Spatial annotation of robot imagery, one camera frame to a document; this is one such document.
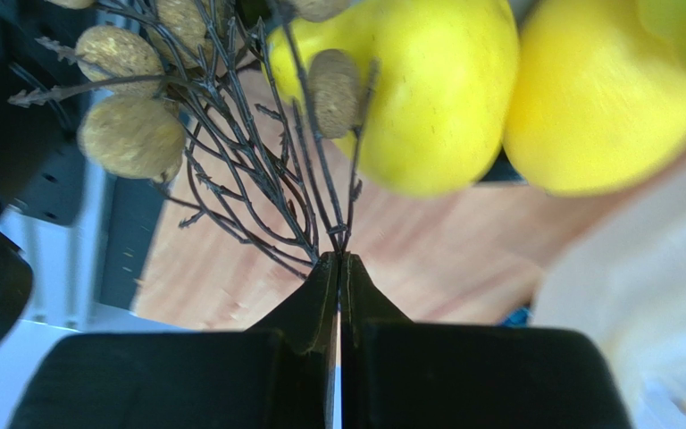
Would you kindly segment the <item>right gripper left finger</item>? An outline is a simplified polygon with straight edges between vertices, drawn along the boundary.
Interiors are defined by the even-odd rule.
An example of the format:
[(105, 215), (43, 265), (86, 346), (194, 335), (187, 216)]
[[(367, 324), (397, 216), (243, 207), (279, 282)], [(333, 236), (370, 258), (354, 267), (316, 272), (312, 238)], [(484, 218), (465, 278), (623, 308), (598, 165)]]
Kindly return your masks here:
[(338, 257), (243, 331), (92, 332), (42, 360), (12, 428), (330, 428)]

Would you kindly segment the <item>translucent white plastic bag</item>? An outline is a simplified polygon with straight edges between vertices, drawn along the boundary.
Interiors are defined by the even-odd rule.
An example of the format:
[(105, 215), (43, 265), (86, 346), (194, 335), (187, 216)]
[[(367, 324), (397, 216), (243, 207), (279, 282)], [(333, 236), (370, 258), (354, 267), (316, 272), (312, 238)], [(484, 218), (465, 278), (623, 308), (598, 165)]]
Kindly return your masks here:
[(529, 322), (589, 337), (635, 427), (686, 428), (686, 170), (560, 257)]

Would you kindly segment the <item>yellow fake lemon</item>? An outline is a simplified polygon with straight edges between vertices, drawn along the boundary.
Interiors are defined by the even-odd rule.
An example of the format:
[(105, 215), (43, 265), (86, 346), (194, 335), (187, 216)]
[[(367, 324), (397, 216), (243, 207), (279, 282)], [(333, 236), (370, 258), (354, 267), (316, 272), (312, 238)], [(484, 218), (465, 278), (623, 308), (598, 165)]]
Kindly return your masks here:
[(553, 195), (638, 184), (686, 149), (686, 65), (636, 1), (540, 1), (523, 25), (504, 149)]

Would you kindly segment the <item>yellow fake pear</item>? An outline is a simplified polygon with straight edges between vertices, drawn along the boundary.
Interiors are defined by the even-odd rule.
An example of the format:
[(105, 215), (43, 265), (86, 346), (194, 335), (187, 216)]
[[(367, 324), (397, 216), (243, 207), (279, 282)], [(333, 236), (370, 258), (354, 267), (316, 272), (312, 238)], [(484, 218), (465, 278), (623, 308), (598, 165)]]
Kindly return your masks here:
[(379, 64), (364, 134), (337, 139), (359, 171), (410, 197), (482, 178), (501, 149), (519, 41), (506, 1), (361, 1), (315, 23), (296, 18), (266, 39), (277, 89), (300, 100), (298, 63), (338, 49), (366, 80)]

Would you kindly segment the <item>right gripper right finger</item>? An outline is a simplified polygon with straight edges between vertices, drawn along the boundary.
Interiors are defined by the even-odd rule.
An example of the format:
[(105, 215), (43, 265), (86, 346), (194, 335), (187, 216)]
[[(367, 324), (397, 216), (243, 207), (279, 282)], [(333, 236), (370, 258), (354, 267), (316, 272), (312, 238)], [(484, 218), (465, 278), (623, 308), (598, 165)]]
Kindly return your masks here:
[(360, 257), (339, 262), (346, 428), (628, 428), (585, 335), (410, 320)]

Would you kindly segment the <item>brown fake grapes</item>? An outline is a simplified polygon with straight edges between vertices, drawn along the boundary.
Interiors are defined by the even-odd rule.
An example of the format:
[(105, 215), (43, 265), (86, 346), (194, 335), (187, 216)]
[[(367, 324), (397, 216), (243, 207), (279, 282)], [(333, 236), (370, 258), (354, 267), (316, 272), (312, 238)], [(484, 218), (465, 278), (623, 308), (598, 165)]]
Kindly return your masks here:
[(42, 37), (39, 44), (77, 65), (86, 82), (34, 88), (11, 105), (57, 104), (107, 89), (78, 128), (82, 153), (107, 172), (161, 185), (185, 166), (189, 186), (207, 187), (221, 204), (202, 198), (196, 218), (207, 216), (230, 236), (258, 248), (295, 276), (331, 255), (347, 253), (354, 210), (342, 207), (325, 159), (322, 119), (310, 76), (298, 71), (301, 98), (250, 105), (240, 76), (267, 74), (272, 91), (279, 74), (270, 60), (263, 21), (247, 27), (232, 1), (68, 1), (68, 9), (96, 9), (138, 23), (133, 32), (111, 25), (84, 30), (75, 46)]

